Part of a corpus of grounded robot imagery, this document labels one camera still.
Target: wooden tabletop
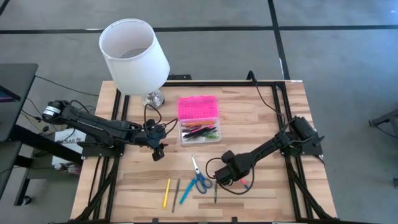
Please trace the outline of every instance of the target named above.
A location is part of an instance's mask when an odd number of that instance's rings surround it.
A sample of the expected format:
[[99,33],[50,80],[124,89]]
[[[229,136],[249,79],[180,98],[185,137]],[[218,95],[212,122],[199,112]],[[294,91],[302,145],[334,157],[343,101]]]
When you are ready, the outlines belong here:
[[[292,115],[304,116],[312,125],[312,117],[302,82],[286,81]],[[264,100],[274,106],[271,87],[259,87]],[[218,187],[217,203],[214,203],[214,188],[201,194],[192,188],[183,205],[178,201],[195,176],[191,155],[195,156],[201,172],[205,175],[205,164],[213,157],[220,157],[227,150],[235,154],[249,152],[274,137],[279,131],[275,112],[266,107],[253,86],[217,86],[217,87],[162,87],[166,103],[160,109],[162,122],[177,117],[177,99],[194,95],[214,95],[218,99],[222,140],[216,144],[201,144],[183,147],[175,128],[163,143],[165,157],[158,162],[152,160],[152,150],[146,147],[126,146],[120,159],[118,180],[114,196],[112,222],[151,222],[159,218],[160,222],[230,222],[237,217],[241,222],[294,221],[292,200],[285,168],[280,152],[274,152],[256,165],[253,188],[244,195],[233,195]],[[112,81],[103,82],[99,95],[96,115],[110,119],[116,87]],[[282,94],[279,99],[283,108]],[[144,107],[141,97],[130,97],[127,120],[142,124]],[[158,119],[154,111],[148,111],[147,119]],[[330,188],[323,164],[313,156],[302,156],[303,168],[309,191],[318,203],[331,216],[336,216]],[[87,206],[91,181],[97,158],[84,161],[71,218],[78,216]],[[209,173],[223,167],[221,162],[209,164]],[[167,179],[172,179],[167,208],[163,209],[163,199]],[[175,212],[172,203],[177,179],[181,179]],[[246,178],[251,183],[251,174]],[[244,187],[236,182],[234,191],[243,191]],[[297,189],[301,214],[305,217],[302,194]],[[104,216],[107,193],[101,204]]]

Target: white lampshade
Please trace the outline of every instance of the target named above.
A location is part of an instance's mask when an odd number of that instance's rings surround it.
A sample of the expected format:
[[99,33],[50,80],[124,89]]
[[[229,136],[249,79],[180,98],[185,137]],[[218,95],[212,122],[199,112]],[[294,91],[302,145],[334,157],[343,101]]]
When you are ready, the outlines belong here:
[[99,38],[117,88],[125,95],[145,95],[167,80],[169,62],[153,28],[139,19],[123,19],[108,26]]

